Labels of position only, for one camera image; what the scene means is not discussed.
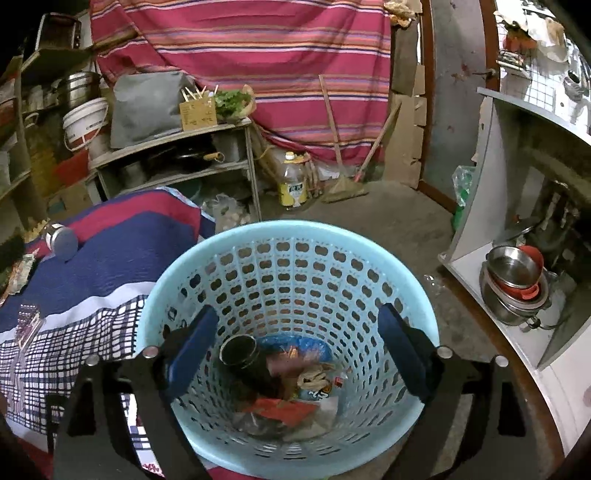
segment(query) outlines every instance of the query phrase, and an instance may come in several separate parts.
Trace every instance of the green vegetables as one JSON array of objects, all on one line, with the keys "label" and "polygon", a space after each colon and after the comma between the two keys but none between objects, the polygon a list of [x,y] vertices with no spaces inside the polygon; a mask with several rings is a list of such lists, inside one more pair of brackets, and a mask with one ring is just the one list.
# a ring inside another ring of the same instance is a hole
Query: green vegetables
[{"label": "green vegetables", "polygon": [[216,114],[222,118],[236,116],[251,101],[251,96],[240,90],[218,91],[216,96]]}]

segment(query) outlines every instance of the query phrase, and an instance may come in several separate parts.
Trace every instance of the metal pot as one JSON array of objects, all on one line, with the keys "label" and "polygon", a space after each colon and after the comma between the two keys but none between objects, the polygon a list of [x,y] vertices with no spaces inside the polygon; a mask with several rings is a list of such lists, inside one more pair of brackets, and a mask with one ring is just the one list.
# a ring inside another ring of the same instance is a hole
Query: metal pot
[{"label": "metal pot", "polygon": [[57,87],[57,101],[67,112],[100,97],[100,75],[76,72],[63,78]]}]

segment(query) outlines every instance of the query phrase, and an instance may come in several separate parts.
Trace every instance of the striped sheet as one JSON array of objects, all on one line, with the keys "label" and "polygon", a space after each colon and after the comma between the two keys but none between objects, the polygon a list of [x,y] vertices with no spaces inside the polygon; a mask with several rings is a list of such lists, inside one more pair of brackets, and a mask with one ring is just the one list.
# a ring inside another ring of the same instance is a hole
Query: striped sheet
[{"label": "striped sheet", "polygon": [[343,161],[359,164],[387,116],[390,26],[382,0],[91,0],[95,41],[139,36],[99,57],[111,82],[179,68],[199,85],[256,93],[273,143],[334,161],[318,74],[326,77]]}]

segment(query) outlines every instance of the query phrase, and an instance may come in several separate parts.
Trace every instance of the cardboard sign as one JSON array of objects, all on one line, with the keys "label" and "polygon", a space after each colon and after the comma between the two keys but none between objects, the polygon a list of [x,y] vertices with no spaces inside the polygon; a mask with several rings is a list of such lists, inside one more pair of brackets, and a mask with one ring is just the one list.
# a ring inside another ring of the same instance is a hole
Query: cardboard sign
[{"label": "cardboard sign", "polygon": [[200,98],[183,102],[179,106],[183,131],[217,125],[216,102],[213,98]]}]

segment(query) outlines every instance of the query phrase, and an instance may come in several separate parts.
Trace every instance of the metal bowl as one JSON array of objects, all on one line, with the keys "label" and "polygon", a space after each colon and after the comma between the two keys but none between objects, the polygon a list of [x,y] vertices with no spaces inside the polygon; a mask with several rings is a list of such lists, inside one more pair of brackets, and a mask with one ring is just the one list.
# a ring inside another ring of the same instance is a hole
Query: metal bowl
[{"label": "metal bowl", "polygon": [[100,97],[100,75],[95,72],[76,72],[63,78],[57,87],[58,103],[70,112],[83,103]]},{"label": "metal bowl", "polygon": [[542,266],[519,248],[507,245],[488,252],[486,265],[495,278],[512,288],[530,288],[542,275]]}]

